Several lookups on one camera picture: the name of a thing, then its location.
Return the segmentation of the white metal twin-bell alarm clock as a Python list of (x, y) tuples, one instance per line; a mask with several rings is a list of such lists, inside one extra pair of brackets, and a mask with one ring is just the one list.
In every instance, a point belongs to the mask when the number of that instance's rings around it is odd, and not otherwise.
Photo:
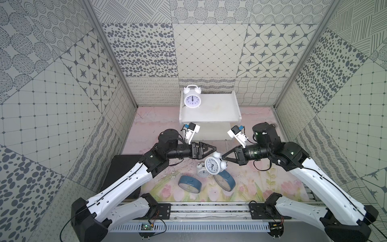
[(220, 152), (215, 151), (212, 156), (206, 158), (204, 165), (210, 174), (217, 175), (227, 169), (227, 162), (223, 161), (221, 156)]

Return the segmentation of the white plastic twin-bell alarm clock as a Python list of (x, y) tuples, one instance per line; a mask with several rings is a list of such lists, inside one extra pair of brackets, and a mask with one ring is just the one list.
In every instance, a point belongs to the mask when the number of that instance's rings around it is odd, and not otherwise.
[(183, 89), (184, 105), (188, 108), (198, 108), (201, 105), (202, 90), (197, 85), (188, 85)]

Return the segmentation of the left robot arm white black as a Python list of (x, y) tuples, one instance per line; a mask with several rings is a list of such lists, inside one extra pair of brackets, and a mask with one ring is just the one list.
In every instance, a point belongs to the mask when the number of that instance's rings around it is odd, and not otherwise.
[(122, 177), (95, 196), (72, 204), (71, 224), (81, 242), (100, 242), (115, 227), (137, 218), (152, 219), (158, 203), (146, 193), (137, 200), (120, 203), (143, 184), (169, 167), (170, 159), (202, 160), (217, 150), (204, 142), (187, 144), (175, 129), (160, 133), (158, 142)]

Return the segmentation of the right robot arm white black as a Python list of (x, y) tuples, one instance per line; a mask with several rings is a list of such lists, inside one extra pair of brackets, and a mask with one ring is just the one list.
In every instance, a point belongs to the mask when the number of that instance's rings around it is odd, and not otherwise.
[(340, 188), (325, 174), (310, 155), (294, 142), (283, 142), (275, 126), (260, 123), (253, 126), (252, 145), (247, 145), (243, 127), (234, 126), (227, 133), (240, 145), (224, 153), (222, 159), (239, 165), (249, 161), (269, 159), (307, 185), (323, 206), (312, 206), (272, 193), (265, 201), (264, 210), (308, 223), (324, 231), (335, 242), (367, 242), (371, 225), (379, 212), (371, 205), (363, 205)]

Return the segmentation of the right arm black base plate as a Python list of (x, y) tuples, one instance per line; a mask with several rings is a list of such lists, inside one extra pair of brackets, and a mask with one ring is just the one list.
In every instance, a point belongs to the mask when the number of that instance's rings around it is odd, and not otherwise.
[(249, 204), (249, 211), (252, 219), (269, 219), (269, 220), (290, 220), (292, 219), (289, 216), (281, 215), (277, 209), (272, 205), (267, 205), (265, 203), (257, 203), (251, 201)]

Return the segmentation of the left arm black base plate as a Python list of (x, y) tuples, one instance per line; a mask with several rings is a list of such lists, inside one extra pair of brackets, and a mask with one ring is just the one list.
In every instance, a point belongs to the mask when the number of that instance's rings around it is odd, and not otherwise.
[(146, 220), (155, 220), (155, 219), (164, 219), (168, 220), (171, 213), (171, 204), (170, 203), (159, 203), (150, 207), (149, 211), (141, 219)]

